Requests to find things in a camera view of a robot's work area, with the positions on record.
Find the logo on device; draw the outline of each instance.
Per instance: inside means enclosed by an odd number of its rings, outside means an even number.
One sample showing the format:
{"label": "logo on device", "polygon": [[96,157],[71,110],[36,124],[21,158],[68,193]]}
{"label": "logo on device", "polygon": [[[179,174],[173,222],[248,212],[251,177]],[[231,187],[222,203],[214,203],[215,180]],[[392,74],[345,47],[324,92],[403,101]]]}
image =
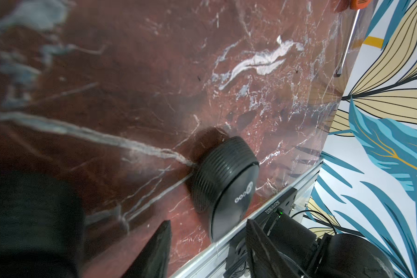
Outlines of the logo on device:
{"label": "logo on device", "polygon": [[253,187],[253,181],[250,181],[249,184],[247,185],[247,188],[245,189],[245,191],[241,195],[239,195],[238,197],[235,198],[235,203],[238,203],[239,200],[241,200],[246,195],[248,195],[250,193],[250,191],[252,191],[252,187]]}

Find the white marble vein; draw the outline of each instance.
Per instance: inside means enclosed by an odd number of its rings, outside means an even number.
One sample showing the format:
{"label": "white marble vein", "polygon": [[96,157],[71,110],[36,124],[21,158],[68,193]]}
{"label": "white marble vein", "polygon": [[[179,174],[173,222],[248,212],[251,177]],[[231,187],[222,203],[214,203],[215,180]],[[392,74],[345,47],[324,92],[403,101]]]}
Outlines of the white marble vein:
{"label": "white marble vein", "polygon": [[157,176],[155,176],[155,177],[153,177],[153,178],[151,178],[149,181],[147,181],[145,184],[143,184],[142,186],[140,186],[133,194],[131,194],[131,195],[128,195],[127,197],[125,197],[122,201],[121,201],[121,203],[123,203],[124,201],[126,201],[126,200],[128,200],[128,199],[130,199],[130,198],[133,198],[136,194],[138,194],[139,193],[139,191],[141,191],[145,186],[147,186],[147,185],[149,185],[152,181],[154,181],[154,180],[156,180],[156,179],[158,179],[158,178],[161,178],[167,171],[169,171],[170,170],[170,167],[171,167],[171,165],[169,165],[167,168],[165,168],[165,169],[161,169],[161,170],[158,170],[158,171],[160,171],[160,174],[159,175],[157,175]]}
{"label": "white marble vein", "polygon": [[284,63],[284,59],[277,59],[286,55],[293,45],[296,46],[298,51],[302,51],[304,49],[301,43],[294,42],[293,40],[282,42],[280,36],[278,36],[277,42],[280,45],[277,49],[273,51],[265,50],[258,52],[252,58],[245,59],[236,65],[236,67],[234,67],[231,71],[230,79],[225,84],[219,86],[219,90],[223,90],[237,75],[245,70],[255,69],[256,73],[259,75],[267,75],[271,73]]}
{"label": "white marble vein", "polygon": [[140,213],[142,213],[144,210],[146,210],[147,208],[149,208],[154,202],[158,201],[159,199],[161,199],[162,197],[164,197],[168,192],[172,191],[173,189],[175,189],[176,187],[180,186],[181,184],[183,184],[186,180],[189,179],[189,177],[191,177],[192,174],[186,175],[183,179],[181,179],[180,181],[178,181],[177,183],[175,183],[174,185],[168,187],[166,190],[162,191],[159,195],[157,195],[156,197],[152,198],[150,201],[148,201],[145,205],[143,205],[141,208],[139,208],[138,210],[134,211],[132,215],[130,215],[126,220],[127,221],[131,221],[133,220],[136,216],[138,216]]}
{"label": "white marble vein", "polygon": [[180,145],[182,145],[184,142],[186,142],[187,140],[189,140],[190,137],[193,136],[194,133],[196,132],[196,130],[199,128],[199,126],[201,124],[201,121],[198,119],[198,117],[195,114],[193,114],[193,117],[195,118],[195,121],[196,121],[196,127],[192,130],[192,132],[190,132],[190,134],[184,140],[182,140],[181,142],[177,143],[176,146],[173,147],[173,149],[176,149],[177,147],[179,147]]}
{"label": "white marble vein", "polygon": [[121,211],[121,206],[117,205],[112,209],[101,210],[94,214],[87,215],[85,218],[85,225],[89,226],[91,224],[99,222],[100,220],[110,218],[111,216],[114,216],[117,219],[119,219],[120,211]]}
{"label": "white marble vein", "polygon": [[26,107],[26,106],[38,105],[38,104],[41,104],[41,103],[44,103],[44,102],[47,102],[47,101],[53,101],[55,99],[58,99],[59,97],[66,97],[66,96],[73,95],[73,94],[76,94],[76,93],[79,93],[79,92],[84,92],[84,91],[87,91],[89,89],[95,88],[97,86],[99,86],[99,82],[89,83],[89,84],[86,84],[84,86],[78,87],[76,89],[60,92],[56,95],[45,97],[45,98],[43,98],[41,100],[38,100],[38,101],[26,103],[23,106]]}
{"label": "white marble vein", "polygon": [[22,112],[2,112],[0,121],[12,121],[17,125],[26,126],[33,130],[73,136],[86,141],[104,145],[111,145],[120,148],[127,148],[132,151],[155,156],[162,159],[174,159],[182,164],[193,166],[194,163],[186,159],[182,154],[169,148],[157,148],[141,142],[129,140],[127,138],[101,133],[86,127],[73,125],[60,120],[48,119],[45,117],[34,116]]}
{"label": "white marble vein", "polygon": [[173,210],[175,210],[178,206],[179,206],[179,204],[180,203],[182,203],[185,199],[188,199],[190,197],[190,195],[187,195],[187,196],[185,196],[182,200],[180,200],[177,204],[176,204],[176,206],[174,207],[174,208],[172,208],[171,210],[169,210],[168,212],[172,212]]}
{"label": "white marble vein", "polygon": [[26,0],[20,2],[7,16],[0,19],[0,31],[23,25],[36,31],[52,30],[65,22],[70,9],[65,0]]}
{"label": "white marble vein", "polygon": [[288,154],[289,152],[291,152],[292,150],[294,150],[296,147],[302,146],[307,140],[309,140],[310,138],[312,138],[313,136],[315,136],[315,134],[316,134],[315,132],[309,134],[306,139],[304,139],[302,142],[298,143],[296,146],[291,147],[290,149],[288,149],[285,152],[282,151],[284,149],[284,146],[283,146],[283,141],[281,141],[278,144],[278,147],[272,153],[268,154],[263,160],[260,161],[260,164],[263,164],[264,162],[267,162],[267,164],[270,164],[273,161],[273,159],[276,158],[276,156],[279,156],[280,154],[281,155]]}
{"label": "white marble vein", "polygon": [[156,191],[157,186],[162,182],[163,178],[160,178],[159,181],[156,182],[156,184],[153,186],[153,188],[151,188],[150,192],[148,192],[147,194],[145,194],[144,196],[142,196],[137,203],[130,208],[129,211],[127,211],[126,213],[123,214],[122,219],[127,219],[127,215],[133,213],[134,211],[136,211],[136,209],[140,206],[140,204],[142,204],[142,201],[144,201],[145,198],[150,197],[151,194],[153,194]]}

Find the blurry dark object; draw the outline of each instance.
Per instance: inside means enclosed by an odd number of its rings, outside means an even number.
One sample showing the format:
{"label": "blurry dark object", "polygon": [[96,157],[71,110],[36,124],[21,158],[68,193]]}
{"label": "blurry dark object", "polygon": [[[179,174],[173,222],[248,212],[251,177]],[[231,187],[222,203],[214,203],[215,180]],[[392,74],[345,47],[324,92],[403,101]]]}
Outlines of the blurry dark object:
{"label": "blurry dark object", "polygon": [[[278,219],[280,213],[290,213],[297,192],[298,190],[294,187],[289,188],[274,203],[270,204],[268,208],[266,208],[254,219],[265,233],[270,230],[271,225],[275,223],[275,220]],[[244,228],[229,242],[224,278],[237,278],[241,277],[245,273],[245,268],[243,267],[247,259],[245,235],[246,231]]]}
{"label": "blurry dark object", "polygon": [[196,169],[191,187],[195,210],[206,212],[215,242],[243,219],[255,193],[259,162],[239,136],[212,149]]}
{"label": "blurry dark object", "polygon": [[122,278],[165,278],[172,241],[170,220],[161,223]]}
{"label": "blurry dark object", "polygon": [[267,233],[254,220],[246,225],[252,278],[392,278],[389,259],[373,244],[352,234],[315,234],[281,214]]}
{"label": "blurry dark object", "polygon": [[0,277],[78,277],[83,221],[67,183],[0,172]]}

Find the blue leaf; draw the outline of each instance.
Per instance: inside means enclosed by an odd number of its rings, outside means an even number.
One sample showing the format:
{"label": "blue leaf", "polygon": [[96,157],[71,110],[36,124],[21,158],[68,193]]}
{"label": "blue leaf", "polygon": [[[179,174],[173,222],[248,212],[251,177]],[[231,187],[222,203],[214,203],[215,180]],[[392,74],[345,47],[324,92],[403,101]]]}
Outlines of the blue leaf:
{"label": "blue leaf", "polygon": [[395,11],[392,15],[391,21],[389,22],[388,30],[386,31],[385,38],[383,40],[382,49],[385,48],[392,34],[394,34],[395,29],[397,29],[397,26],[399,25],[401,19],[405,15],[410,2],[411,0],[399,0],[397,6],[395,7]]}
{"label": "blue leaf", "polygon": [[317,190],[315,189],[315,187],[312,190],[311,193],[311,197],[312,199],[315,201],[315,203],[323,210],[325,211],[327,214],[329,215],[333,215],[330,210],[327,208],[327,206],[323,203],[323,200],[320,198],[320,195],[318,195]]}
{"label": "blue leaf", "polygon": [[[342,196],[348,199],[365,216],[365,218],[374,227],[377,233],[383,238],[386,244],[388,244],[388,241],[394,242],[394,240],[392,239],[391,235],[389,234],[388,230],[386,229],[382,221],[370,208],[368,208],[365,204],[363,204],[362,202],[360,202],[359,200],[355,198],[352,198],[350,196],[345,196],[345,195],[342,195]],[[394,249],[393,248],[389,248],[389,249],[391,250],[391,253],[396,257],[396,259],[400,260],[400,257],[395,255]]]}
{"label": "blue leaf", "polygon": [[392,119],[366,116],[350,102],[349,125],[369,159],[417,202],[417,130]]}
{"label": "blue leaf", "polygon": [[347,162],[345,162],[345,161],[343,161],[343,160],[341,160],[341,159],[339,159],[339,158],[336,158],[335,156],[330,155],[330,154],[328,154],[328,153],[326,153],[326,152],[322,152],[322,153],[321,153],[321,156],[322,156],[325,160],[330,161],[330,162],[332,162],[333,164],[336,164],[336,165],[341,166],[341,167],[343,167],[343,168],[346,168],[346,169],[349,169],[349,170],[352,170],[352,171],[355,171],[355,172],[358,172],[358,173],[364,174],[362,171],[358,170],[357,168],[355,168],[355,167],[354,167],[354,166],[352,166],[351,164],[349,164],[349,163],[347,163]]}
{"label": "blue leaf", "polygon": [[315,218],[313,218],[313,215],[310,213],[310,211],[306,211],[305,214],[312,220],[315,221]]}
{"label": "blue leaf", "polygon": [[358,224],[355,220],[347,216],[346,214],[342,213],[341,211],[334,210],[334,212],[338,213],[341,217],[343,217],[346,221],[350,223],[350,225],[354,226],[357,231],[361,232],[363,236],[365,236],[370,242],[372,242],[375,246],[377,246],[381,251],[385,254],[390,254],[388,249],[378,240],[376,239],[368,230],[363,228],[360,224]]}
{"label": "blue leaf", "polygon": [[401,238],[405,243],[409,259],[412,262],[414,276],[417,277],[417,247],[415,245],[414,237],[412,236],[408,222],[406,222],[405,216],[403,213],[401,213],[400,209],[397,207],[394,201],[389,198],[388,195],[386,195],[386,193],[384,193],[381,189],[365,181],[361,181],[361,183],[367,186],[375,194],[375,196],[377,196],[377,198],[386,208],[387,212],[394,221],[398,231],[400,232]]}
{"label": "blue leaf", "polygon": [[336,178],[337,180],[341,181],[342,183],[344,183],[345,185],[349,186],[350,188],[352,188],[352,185],[346,181],[339,173],[335,172],[334,169],[332,169],[328,164],[326,164],[325,162],[323,162],[323,166],[322,168],[324,170],[326,170],[329,174],[331,174],[332,176],[334,176],[334,178]]}
{"label": "blue leaf", "polygon": [[405,278],[405,276],[403,276],[400,272],[398,272],[397,270],[394,270],[394,274],[395,274],[395,276],[396,277],[399,277],[399,278]]}
{"label": "blue leaf", "polygon": [[339,131],[333,131],[333,132],[329,132],[329,133],[328,133],[328,135],[343,134],[343,133],[351,133],[351,130],[339,130]]}
{"label": "blue leaf", "polygon": [[375,12],[375,14],[372,17],[371,23],[369,24],[368,31],[366,33],[366,37],[369,36],[369,34],[374,29],[375,25],[380,21],[380,19],[385,14],[386,10],[389,8],[389,6],[392,4],[394,0],[382,0],[383,2],[378,7],[378,10]]}
{"label": "blue leaf", "polygon": [[335,194],[335,192],[325,183],[325,181],[323,181],[323,179],[320,176],[317,177],[317,181],[322,186],[322,188],[324,190],[326,190],[326,192],[328,192],[329,195],[331,195],[335,200],[339,201],[340,203],[344,203],[345,204],[345,202],[343,202],[340,199],[340,197],[337,194]]}

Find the metal rod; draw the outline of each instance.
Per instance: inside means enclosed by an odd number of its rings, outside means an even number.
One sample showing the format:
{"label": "metal rod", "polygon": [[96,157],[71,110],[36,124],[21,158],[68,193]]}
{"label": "metal rod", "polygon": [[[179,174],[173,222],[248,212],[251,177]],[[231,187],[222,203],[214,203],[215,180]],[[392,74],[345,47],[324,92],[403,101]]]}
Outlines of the metal rod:
{"label": "metal rod", "polygon": [[352,37],[353,37],[354,31],[355,31],[355,26],[357,25],[357,20],[358,20],[358,14],[359,13],[360,13],[360,10],[357,10],[357,12],[355,13],[354,22],[352,23],[352,29],[350,29],[346,49],[345,49],[345,52],[343,53],[343,55],[341,57],[341,62],[340,62],[339,68],[337,69],[336,77],[340,77],[340,75],[343,73],[343,68],[345,66],[345,60],[346,60],[347,52],[348,52],[349,47],[350,47],[350,42],[352,41]]}

